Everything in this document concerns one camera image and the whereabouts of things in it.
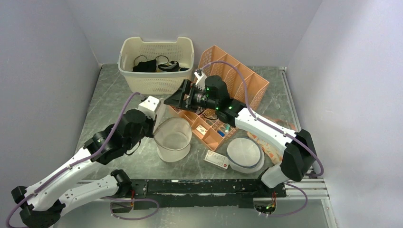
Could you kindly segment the black white bra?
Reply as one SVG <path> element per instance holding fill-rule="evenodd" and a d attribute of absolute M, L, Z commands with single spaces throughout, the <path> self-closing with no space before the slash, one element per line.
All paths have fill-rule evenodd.
<path fill-rule="evenodd" d="M 181 67 L 179 62 L 173 60 L 164 64 L 159 64 L 157 68 L 163 72 L 177 72 Z"/>

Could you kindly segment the white mesh laundry bag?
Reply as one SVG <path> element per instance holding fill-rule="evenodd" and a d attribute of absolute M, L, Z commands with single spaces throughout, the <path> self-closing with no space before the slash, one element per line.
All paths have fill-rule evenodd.
<path fill-rule="evenodd" d="M 190 124 L 180 117 L 165 118 L 164 98 L 160 98 L 154 127 L 154 141 L 157 145 L 157 153 L 164 162 L 177 162 L 190 151 L 192 129 Z"/>

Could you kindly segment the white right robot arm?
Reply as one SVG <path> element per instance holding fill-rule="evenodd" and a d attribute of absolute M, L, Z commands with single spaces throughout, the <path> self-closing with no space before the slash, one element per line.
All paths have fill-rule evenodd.
<path fill-rule="evenodd" d="M 212 109 L 221 122 L 250 132 L 281 152 L 282 161 L 262 173 L 261 181 L 256 185 L 258 194 L 263 197 L 269 196 L 283 182 L 301 181 L 317 160 L 308 131 L 295 132 L 258 115 L 244 102 L 232 98 L 219 76 L 207 77 L 204 88 L 188 79 L 183 80 L 164 104 L 190 112 Z"/>

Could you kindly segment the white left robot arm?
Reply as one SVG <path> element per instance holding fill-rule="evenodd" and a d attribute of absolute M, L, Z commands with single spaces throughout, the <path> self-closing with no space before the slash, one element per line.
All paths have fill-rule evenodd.
<path fill-rule="evenodd" d="M 56 171 L 25 187 L 11 192 L 19 216 L 27 228 L 49 228 L 71 210 L 99 198 L 124 198 L 133 192 L 132 182 L 123 170 L 92 183 L 74 187 L 76 183 L 112 160 L 126 155 L 145 137 L 154 136 L 158 119 L 156 111 L 146 108 L 120 113 L 115 124 L 95 133 L 84 146 Z"/>

